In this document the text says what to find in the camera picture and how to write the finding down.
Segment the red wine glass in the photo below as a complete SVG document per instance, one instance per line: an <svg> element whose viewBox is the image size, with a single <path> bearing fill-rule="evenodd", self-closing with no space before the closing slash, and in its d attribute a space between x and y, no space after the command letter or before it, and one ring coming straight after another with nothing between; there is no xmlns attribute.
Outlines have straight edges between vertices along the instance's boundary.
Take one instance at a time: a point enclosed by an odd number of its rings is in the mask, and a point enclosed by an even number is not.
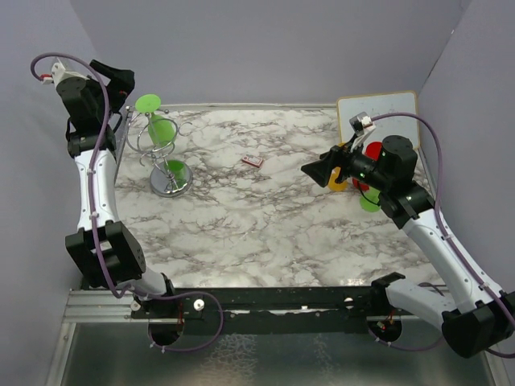
<svg viewBox="0 0 515 386"><path fill-rule="evenodd" d="M381 152L381 142L370 142L365 149L365 155L368 158L371 158L375 161L378 160L380 152ZM368 185L359 182L357 179L352 179L352 184L356 189L361 190L363 192L369 190Z"/></svg>

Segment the orange wine glass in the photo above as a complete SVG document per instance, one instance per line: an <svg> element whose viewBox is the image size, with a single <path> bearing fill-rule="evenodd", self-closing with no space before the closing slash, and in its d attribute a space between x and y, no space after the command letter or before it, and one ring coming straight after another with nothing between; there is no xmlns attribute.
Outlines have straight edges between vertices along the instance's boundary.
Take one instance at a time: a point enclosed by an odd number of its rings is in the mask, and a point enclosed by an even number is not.
<svg viewBox="0 0 515 386"><path fill-rule="evenodd" d="M331 173L331 176L330 176L330 179L329 179L329 182L328 182L328 188L331 191L342 192L342 191L345 191L347 189L347 187L348 187L348 181L347 180L342 180L339 183L336 181L338 179L338 177L339 177L339 174L340 174L340 168L339 167L335 167L332 170L332 173Z"/></svg>

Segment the green wine glass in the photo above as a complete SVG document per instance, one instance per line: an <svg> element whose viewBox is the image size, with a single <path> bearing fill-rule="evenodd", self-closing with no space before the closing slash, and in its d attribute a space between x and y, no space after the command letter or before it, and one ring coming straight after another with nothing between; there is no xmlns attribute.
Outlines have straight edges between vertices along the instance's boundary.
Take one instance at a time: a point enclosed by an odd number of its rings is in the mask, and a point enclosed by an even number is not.
<svg viewBox="0 0 515 386"><path fill-rule="evenodd" d="M157 147L171 144L175 137L175 128L171 121L157 114L161 104L161 99L156 94L143 95L135 103L136 110L148 118L147 132L152 143Z"/></svg>
<svg viewBox="0 0 515 386"><path fill-rule="evenodd" d="M379 204L379 194L377 189L370 187L367 191L360 192L360 206L364 211L377 212L381 209Z"/></svg>

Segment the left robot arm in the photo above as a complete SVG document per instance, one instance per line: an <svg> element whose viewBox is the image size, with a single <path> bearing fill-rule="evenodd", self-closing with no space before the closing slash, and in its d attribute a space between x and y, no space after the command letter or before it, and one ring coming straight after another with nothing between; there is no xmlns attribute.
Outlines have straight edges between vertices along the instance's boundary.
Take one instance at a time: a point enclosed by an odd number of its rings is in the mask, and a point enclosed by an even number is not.
<svg viewBox="0 0 515 386"><path fill-rule="evenodd" d="M61 60L51 66L51 78L69 114L68 153L80 177L80 218L76 232L66 236L65 248L93 288L117 296L134 291L150 298L158 316L169 317L178 306L173 286L164 274L147 268L141 245L120 221L116 207L117 145L109 119L134 90L134 73L96 60L89 66L109 83L75 72Z"/></svg>

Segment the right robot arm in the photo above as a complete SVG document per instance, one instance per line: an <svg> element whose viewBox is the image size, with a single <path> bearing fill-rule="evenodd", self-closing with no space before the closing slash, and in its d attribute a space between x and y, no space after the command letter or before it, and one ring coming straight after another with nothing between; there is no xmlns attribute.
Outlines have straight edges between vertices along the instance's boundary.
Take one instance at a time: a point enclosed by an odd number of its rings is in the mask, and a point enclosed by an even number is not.
<svg viewBox="0 0 515 386"><path fill-rule="evenodd" d="M391 273L373 282L371 308L378 314L399 308L419 317L439 329L456 354L470 358L513 334L514 295L491 282L452 238L435 201L414 181L417 160L409 139L390 135L376 160L344 144L301 170L321 187L339 169L339 179L354 178L378 190L381 210L423 251L451 295L441 297Z"/></svg>

